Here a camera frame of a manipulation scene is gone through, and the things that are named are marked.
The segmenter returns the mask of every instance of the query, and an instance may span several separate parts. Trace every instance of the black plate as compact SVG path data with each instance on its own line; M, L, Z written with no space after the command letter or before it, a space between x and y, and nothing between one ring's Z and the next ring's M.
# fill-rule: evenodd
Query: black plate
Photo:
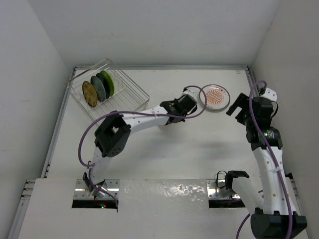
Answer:
M103 76L101 73L96 74L96 76L102 81L105 93L106 93L106 99L110 97L111 91L110 91L110 85L108 83L108 80Z

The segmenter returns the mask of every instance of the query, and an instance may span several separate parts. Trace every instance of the brown plate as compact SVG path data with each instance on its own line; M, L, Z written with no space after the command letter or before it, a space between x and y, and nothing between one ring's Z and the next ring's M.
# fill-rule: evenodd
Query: brown plate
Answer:
M90 82L85 81L82 84L82 91L84 98L89 106L95 107L98 103L98 95L94 86Z

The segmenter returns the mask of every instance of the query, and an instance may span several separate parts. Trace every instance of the black cable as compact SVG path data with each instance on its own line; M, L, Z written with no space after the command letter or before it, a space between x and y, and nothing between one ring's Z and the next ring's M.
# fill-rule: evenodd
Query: black cable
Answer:
M270 118L273 118L277 114L278 108L279 108L279 105L278 105L278 103L276 101L272 101L272 102L276 103L277 107L276 107L276 110L275 110L274 114Z
M222 188L226 187L226 184L224 186L222 186L222 187L218 186L218 175L220 174L220 172L224 172L225 174L227 174L227 172L224 171L224 170L220 170L220 171L218 171L217 176L216 176L216 187L219 188L219 189L222 189Z

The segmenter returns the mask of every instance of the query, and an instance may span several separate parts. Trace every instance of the dish rack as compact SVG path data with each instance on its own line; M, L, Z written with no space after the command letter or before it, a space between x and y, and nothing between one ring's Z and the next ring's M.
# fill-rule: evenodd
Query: dish rack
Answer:
M111 97L103 102L98 102L93 108L88 105L83 96L82 84L84 81L90 82L91 77L102 70L111 75L115 91ZM112 111L143 111L150 101L150 96L110 59L104 59L87 70L83 70L66 83L70 88L70 94L92 120Z

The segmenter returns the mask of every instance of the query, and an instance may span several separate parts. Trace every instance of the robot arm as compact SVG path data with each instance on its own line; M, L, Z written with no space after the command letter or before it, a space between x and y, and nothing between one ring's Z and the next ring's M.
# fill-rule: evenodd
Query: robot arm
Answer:
M197 110L197 101L194 99L196 91L184 89L178 99L165 101L158 106L142 111L152 114L154 117L122 114L106 118L95 131L95 151L92 163L91 179L94 184L104 181L104 173L108 168L112 157L121 153L130 135L153 126L167 125L185 121L184 119L169 116L157 116L168 114L185 117Z
M266 88L260 97L253 98L253 110L258 126L270 144L279 166L275 165L269 150L252 122L248 96L241 93L226 113L230 116L237 107L242 109L235 118L246 126L246 138L251 144L260 171L264 198L258 195L246 172L229 171L225 177L226 189L239 194L247 207L251 215L251 229L256 238L285 238L288 230L288 207L278 176L278 172L280 172L284 185L287 187L282 164L283 145L279 131L270 126L273 117L272 102L276 100L276 92ZM293 212L291 238L294 238L307 227L307 221L304 216L298 216L291 197L289 197L289 202Z

